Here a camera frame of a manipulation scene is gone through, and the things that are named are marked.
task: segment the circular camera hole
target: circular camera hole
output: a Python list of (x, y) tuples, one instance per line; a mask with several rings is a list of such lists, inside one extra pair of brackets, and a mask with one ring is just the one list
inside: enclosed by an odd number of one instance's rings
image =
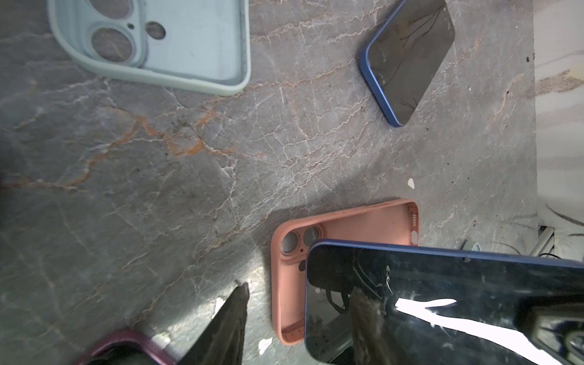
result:
[(288, 232), (282, 240), (282, 252), (292, 253), (296, 247), (298, 247), (298, 236), (294, 232)]
[(163, 39), (166, 37), (166, 30), (158, 22), (146, 23), (146, 33), (154, 39)]
[(98, 13), (112, 19), (125, 18), (132, 10), (130, 0), (89, 0), (89, 3)]
[(95, 52), (106, 61), (124, 62), (132, 56), (132, 42), (122, 32), (112, 28), (100, 28), (91, 35)]
[(302, 236), (302, 241), (306, 246), (310, 247), (314, 242), (318, 240), (318, 236), (319, 236), (318, 229), (316, 227), (310, 227), (304, 232), (304, 235)]

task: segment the black phone screen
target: black phone screen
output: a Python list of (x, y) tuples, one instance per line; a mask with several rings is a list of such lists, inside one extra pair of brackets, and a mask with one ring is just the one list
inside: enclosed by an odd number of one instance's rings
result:
[[(354, 364), (351, 309), (366, 309), (351, 307), (359, 288), (381, 312), (380, 322), (370, 323), (385, 333), (378, 340), (405, 354), (398, 364), (559, 364), (524, 335), (526, 313), (536, 305), (584, 303), (583, 279), (579, 263), (321, 244), (307, 258), (306, 347), (322, 362)], [(537, 330), (562, 352), (565, 337), (581, 332), (582, 323), (556, 317)]]
[(406, 0), (369, 48), (369, 66), (406, 124), (454, 42), (444, 0)]

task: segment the gray marble tabletop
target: gray marble tabletop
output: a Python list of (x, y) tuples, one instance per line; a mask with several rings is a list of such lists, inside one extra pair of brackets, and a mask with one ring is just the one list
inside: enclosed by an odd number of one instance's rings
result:
[(403, 197), (424, 246), (533, 247), (531, 0), (449, 0), (454, 46), (399, 129), (356, 64), (393, 4), (251, 1), (252, 79), (221, 98), (98, 77), (43, 1), (3, 2), (3, 361), (67, 364), (127, 327), (180, 357), (239, 280), (244, 364), (313, 363), (271, 326), (269, 242), (291, 218)]

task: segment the blue smartphone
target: blue smartphone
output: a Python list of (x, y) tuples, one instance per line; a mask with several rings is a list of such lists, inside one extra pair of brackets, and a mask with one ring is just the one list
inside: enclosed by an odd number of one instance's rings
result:
[(409, 121), (453, 43), (445, 0), (402, 0), (360, 53), (361, 72), (392, 126)]
[(377, 333), (369, 347), (387, 345), (391, 364), (560, 364), (566, 338), (583, 332), (578, 310), (565, 314), (576, 303), (584, 316), (576, 261), (323, 240), (306, 275), (305, 345), (326, 363), (355, 364), (359, 315)]

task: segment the peach silicone phone case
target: peach silicone phone case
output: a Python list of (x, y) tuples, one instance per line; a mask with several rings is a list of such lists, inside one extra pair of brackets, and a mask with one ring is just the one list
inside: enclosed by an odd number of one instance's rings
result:
[(306, 254), (317, 239), (419, 244), (418, 206), (399, 199), (280, 225), (272, 237), (272, 324), (285, 345), (304, 338)]

